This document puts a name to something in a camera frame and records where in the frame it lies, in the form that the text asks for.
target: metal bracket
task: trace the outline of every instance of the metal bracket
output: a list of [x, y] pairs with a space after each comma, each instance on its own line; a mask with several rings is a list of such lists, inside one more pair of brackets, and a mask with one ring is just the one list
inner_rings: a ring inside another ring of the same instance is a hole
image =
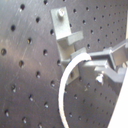
[[100, 52], [89, 53], [93, 60], [107, 59], [110, 67], [116, 70], [118, 65], [128, 60], [128, 39], [122, 41], [113, 48], [108, 48]]
[[[51, 10], [51, 16], [61, 60], [61, 67], [62, 71], [64, 71], [74, 56], [74, 43], [83, 39], [83, 32], [80, 31], [73, 34], [71, 33], [66, 7]], [[74, 81], [77, 77], [79, 77], [78, 66], [74, 68], [67, 81], [67, 84]]]

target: metal plate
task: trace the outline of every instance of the metal plate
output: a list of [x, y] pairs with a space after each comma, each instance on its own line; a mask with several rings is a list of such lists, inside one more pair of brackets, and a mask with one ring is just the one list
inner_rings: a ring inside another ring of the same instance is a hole
[[[64, 6], [72, 33], [84, 32], [76, 50], [95, 52], [125, 39], [127, 0], [1, 0], [1, 128], [63, 128], [57, 100], [62, 71], [50, 10]], [[81, 78], [65, 94], [70, 128], [106, 128], [117, 95], [108, 84], [86, 79], [82, 64], [79, 70]]]

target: screw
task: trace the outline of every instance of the screw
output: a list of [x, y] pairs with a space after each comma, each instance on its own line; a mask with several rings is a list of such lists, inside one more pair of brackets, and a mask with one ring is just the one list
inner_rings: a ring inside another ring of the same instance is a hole
[[64, 10], [62, 8], [59, 9], [58, 15], [59, 15], [60, 18], [63, 18], [64, 17]]
[[102, 85], [104, 84], [104, 80], [103, 80], [103, 74], [100, 74], [96, 77], [96, 81], [98, 82], [98, 84]]

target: black hole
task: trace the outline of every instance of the black hole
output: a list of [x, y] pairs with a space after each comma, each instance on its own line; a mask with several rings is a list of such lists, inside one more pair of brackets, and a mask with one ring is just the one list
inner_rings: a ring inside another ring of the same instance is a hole
[[40, 17], [37, 17], [36, 22], [39, 23], [39, 21], [40, 21]]
[[82, 77], [81, 77], [81, 76], [79, 77], [79, 81], [80, 81], [80, 82], [82, 81]]
[[43, 54], [44, 54], [44, 56], [47, 56], [47, 55], [48, 55], [48, 51], [45, 49], [45, 50], [43, 51]]
[[52, 87], [55, 87], [55, 82], [54, 82], [54, 80], [51, 81], [51, 86], [52, 86]]
[[87, 10], [87, 11], [89, 11], [89, 8], [88, 8], [88, 7], [86, 7], [86, 10]]
[[32, 94], [30, 94], [28, 98], [30, 101], [33, 101], [33, 95]]
[[77, 100], [77, 94], [74, 95], [74, 98]]
[[94, 21], [96, 21], [96, 17], [94, 17]]
[[91, 30], [91, 34], [94, 34], [93, 30]]
[[96, 92], [96, 88], [94, 89], [94, 92]]
[[96, 9], [99, 9], [99, 7], [98, 7], [98, 6], [96, 6]]
[[83, 24], [86, 24], [86, 21], [85, 20], [83, 20]]
[[100, 26], [100, 30], [102, 30], [102, 26]]
[[12, 90], [12, 92], [15, 93], [15, 92], [16, 92], [16, 86], [15, 86], [15, 85], [12, 85], [12, 86], [11, 86], [11, 90]]
[[69, 117], [72, 117], [72, 113], [71, 112], [69, 113]]
[[70, 23], [70, 28], [72, 28], [72, 24]]
[[48, 102], [45, 102], [45, 103], [44, 103], [44, 107], [45, 107], [45, 108], [48, 108]]
[[5, 113], [6, 117], [9, 117], [9, 111], [8, 111], [8, 109], [6, 109], [6, 110], [4, 111], [4, 113]]
[[32, 39], [28, 38], [28, 44], [32, 44]]
[[99, 42], [100, 42], [100, 39], [98, 39], [97, 41], [98, 41], [98, 43], [99, 43]]
[[76, 9], [73, 10], [74, 13], [77, 13]]
[[24, 10], [25, 9], [25, 5], [24, 4], [21, 4], [20, 9], [21, 10]]
[[73, 78], [74, 77], [74, 72], [71, 72], [70, 76], [71, 76], [71, 78]]
[[87, 84], [87, 87], [90, 88], [90, 83]]
[[22, 118], [22, 121], [23, 121], [24, 124], [26, 124], [27, 123], [27, 118], [26, 117], [23, 117]]
[[19, 62], [19, 66], [20, 66], [20, 68], [23, 68], [23, 66], [24, 66], [24, 61], [21, 60], [21, 61]]
[[60, 65], [61, 65], [60, 60], [57, 60], [57, 65], [58, 65], [58, 66], [60, 66]]
[[52, 36], [54, 35], [54, 30], [53, 30], [53, 29], [51, 29], [50, 34], [51, 34]]
[[81, 120], [81, 116], [78, 117], [78, 120]]
[[87, 44], [88, 49], [90, 48], [90, 44]]
[[40, 72], [39, 71], [36, 72], [36, 78], [40, 78]]
[[43, 128], [42, 123], [38, 124], [38, 128]]
[[45, 5], [48, 5], [48, 0], [44, 0], [44, 4]]
[[2, 56], [5, 56], [5, 55], [6, 55], [6, 53], [7, 53], [6, 49], [5, 49], [5, 48], [3, 48], [3, 49], [1, 50], [1, 55], [2, 55]]
[[15, 29], [16, 29], [16, 26], [15, 26], [15, 25], [12, 25], [12, 26], [11, 26], [11, 30], [12, 30], [12, 32], [14, 32]]

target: white cable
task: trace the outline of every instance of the white cable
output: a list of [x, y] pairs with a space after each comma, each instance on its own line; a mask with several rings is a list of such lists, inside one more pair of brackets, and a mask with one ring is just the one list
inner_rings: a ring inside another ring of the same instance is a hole
[[68, 122], [65, 117], [64, 113], [64, 92], [65, 92], [65, 87], [66, 87], [66, 82], [68, 80], [68, 77], [73, 70], [73, 68], [80, 63], [81, 61], [88, 61], [91, 60], [91, 57], [87, 53], [81, 53], [78, 56], [76, 56], [66, 67], [63, 76], [61, 78], [60, 82], [60, 88], [59, 88], [59, 95], [58, 95], [58, 105], [59, 105], [59, 112], [60, 112], [60, 117], [61, 121], [64, 125], [64, 128], [69, 128]]

